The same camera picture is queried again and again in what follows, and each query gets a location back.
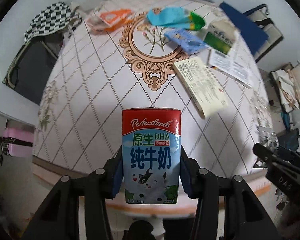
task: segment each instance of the snack package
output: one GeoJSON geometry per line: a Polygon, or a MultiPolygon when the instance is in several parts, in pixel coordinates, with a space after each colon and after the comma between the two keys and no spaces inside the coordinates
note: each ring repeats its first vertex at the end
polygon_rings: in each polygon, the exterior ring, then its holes
{"type": "Polygon", "coordinates": [[[132,14],[129,9],[121,9],[118,11],[95,13],[95,16],[89,17],[86,24],[94,33],[100,31],[112,32],[122,25],[130,23],[132,19],[127,17],[132,14]]]}
{"type": "Polygon", "coordinates": [[[178,44],[188,55],[200,52],[209,46],[190,32],[179,29],[165,32],[164,36],[178,44]]]}
{"type": "Polygon", "coordinates": [[[154,8],[147,13],[152,25],[188,30],[200,30],[205,26],[202,17],[182,7],[154,8]]]}
{"type": "Polygon", "coordinates": [[[227,54],[235,43],[235,31],[238,29],[230,21],[221,19],[209,24],[204,42],[214,49],[227,54]]]}
{"type": "Polygon", "coordinates": [[[126,203],[177,203],[181,111],[122,111],[122,161],[126,203]]]}

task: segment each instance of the screw head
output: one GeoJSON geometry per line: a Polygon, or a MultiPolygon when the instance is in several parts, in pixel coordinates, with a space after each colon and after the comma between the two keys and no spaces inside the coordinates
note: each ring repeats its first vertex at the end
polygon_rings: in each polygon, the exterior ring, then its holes
{"type": "Polygon", "coordinates": [[[69,179],[70,179],[70,177],[67,175],[61,177],[62,182],[67,182],[67,181],[69,181],[69,179]]]}
{"type": "Polygon", "coordinates": [[[243,178],[240,175],[235,175],[234,180],[237,182],[241,182],[241,181],[243,181],[243,178]]]}
{"type": "Polygon", "coordinates": [[[105,170],[103,168],[96,169],[96,174],[102,175],[104,173],[105,173],[105,170]]]}
{"type": "Polygon", "coordinates": [[[208,174],[208,170],[205,169],[205,168],[200,168],[199,173],[202,174],[202,175],[206,175],[206,174],[208,174]]]}

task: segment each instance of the open suitcase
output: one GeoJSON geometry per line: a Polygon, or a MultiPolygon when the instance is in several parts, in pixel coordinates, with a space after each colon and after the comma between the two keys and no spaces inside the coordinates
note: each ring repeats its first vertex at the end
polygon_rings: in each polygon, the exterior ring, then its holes
{"type": "Polygon", "coordinates": [[[6,128],[1,139],[2,152],[8,156],[29,157],[32,155],[34,134],[16,128],[6,128]]]}
{"type": "MultiPolygon", "coordinates": [[[[284,70],[286,72],[290,71],[290,75],[292,76],[293,83],[294,83],[294,90],[298,95],[297,100],[298,100],[299,107],[300,107],[300,63],[298,65],[296,65],[295,67],[292,67],[291,64],[287,64],[284,67],[284,70]]],[[[280,87],[278,85],[278,82],[276,81],[277,80],[276,72],[271,71],[269,74],[269,77],[270,77],[272,85],[278,95],[278,98],[281,101],[282,111],[287,114],[291,113],[294,110],[294,108],[292,108],[289,104],[284,104],[282,102],[282,93],[280,93],[280,87]]]]}

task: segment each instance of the blue package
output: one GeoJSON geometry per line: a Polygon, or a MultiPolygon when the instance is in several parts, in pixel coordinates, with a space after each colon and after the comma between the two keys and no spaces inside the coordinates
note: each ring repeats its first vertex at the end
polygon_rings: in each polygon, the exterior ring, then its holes
{"type": "Polygon", "coordinates": [[[182,7],[166,7],[160,11],[150,10],[147,18],[152,25],[167,25],[190,22],[189,11],[182,7]]]}
{"type": "Polygon", "coordinates": [[[164,33],[170,41],[178,44],[188,55],[207,49],[209,46],[184,29],[172,30],[164,33]]]}

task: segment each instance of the perfectlands logo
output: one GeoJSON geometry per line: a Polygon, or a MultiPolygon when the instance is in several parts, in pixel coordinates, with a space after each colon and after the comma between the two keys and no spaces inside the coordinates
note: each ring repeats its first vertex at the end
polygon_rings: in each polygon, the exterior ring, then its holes
{"type": "Polygon", "coordinates": [[[147,119],[145,118],[141,122],[139,122],[138,119],[133,119],[130,124],[132,125],[133,129],[135,129],[135,127],[142,127],[142,126],[161,126],[161,127],[169,128],[172,122],[173,121],[168,121],[166,123],[163,123],[160,122],[159,119],[148,122],[147,119]]]}

